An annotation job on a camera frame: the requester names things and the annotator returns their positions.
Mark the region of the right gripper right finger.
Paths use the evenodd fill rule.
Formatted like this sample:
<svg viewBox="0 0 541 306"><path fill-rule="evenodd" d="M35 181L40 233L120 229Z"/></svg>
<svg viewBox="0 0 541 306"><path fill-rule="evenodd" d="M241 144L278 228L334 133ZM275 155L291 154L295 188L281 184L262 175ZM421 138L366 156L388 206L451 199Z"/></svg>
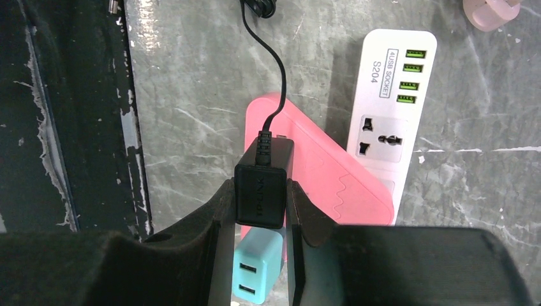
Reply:
<svg viewBox="0 0 541 306"><path fill-rule="evenodd" d="M287 186L290 305L531 305L500 239L478 228L338 224Z"/></svg>

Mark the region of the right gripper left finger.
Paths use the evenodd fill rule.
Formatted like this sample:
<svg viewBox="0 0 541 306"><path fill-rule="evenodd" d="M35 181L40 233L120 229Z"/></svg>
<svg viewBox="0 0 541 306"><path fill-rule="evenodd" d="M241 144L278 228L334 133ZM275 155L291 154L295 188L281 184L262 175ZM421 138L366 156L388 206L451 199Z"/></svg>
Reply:
<svg viewBox="0 0 541 306"><path fill-rule="evenodd" d="M228 305L234 186L143 242L116 231L3 233L2 305Z"/></svg>

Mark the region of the teal cube adapter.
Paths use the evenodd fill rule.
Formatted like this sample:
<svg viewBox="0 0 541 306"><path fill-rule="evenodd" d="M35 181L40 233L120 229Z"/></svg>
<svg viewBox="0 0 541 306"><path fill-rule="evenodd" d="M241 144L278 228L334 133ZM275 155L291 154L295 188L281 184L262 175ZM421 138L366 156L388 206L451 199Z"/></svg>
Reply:
<svg viewBox="0 0 541 306"><path fill-rule="evenodd" d="M261 305L277 281L284 236L279 230L252 227L233 254L232 293Z"/></svg>

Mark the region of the pink triangular power strip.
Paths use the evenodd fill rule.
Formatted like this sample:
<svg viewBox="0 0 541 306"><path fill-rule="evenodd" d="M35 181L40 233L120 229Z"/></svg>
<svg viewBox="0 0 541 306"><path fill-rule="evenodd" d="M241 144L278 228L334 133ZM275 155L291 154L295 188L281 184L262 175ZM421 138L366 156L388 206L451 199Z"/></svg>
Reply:
<svg viewBox="0 0 541 306"><path fill-rule="evenodd" d="M294 142L290 177L314 206L338 224L392 224L390 191L291 101L270 126Z"/></svg>

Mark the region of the white power strip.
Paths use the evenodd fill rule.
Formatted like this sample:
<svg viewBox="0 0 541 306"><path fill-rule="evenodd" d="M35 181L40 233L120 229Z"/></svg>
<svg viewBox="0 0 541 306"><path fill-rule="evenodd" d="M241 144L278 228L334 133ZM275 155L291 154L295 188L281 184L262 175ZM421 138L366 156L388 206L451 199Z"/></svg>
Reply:
<svg viewBox="0 0 541 306"><path fill-rule="evenodd" d="M363 41L346 151L392 197L395 225L437 49L428 31L375 29Z"/></svg>

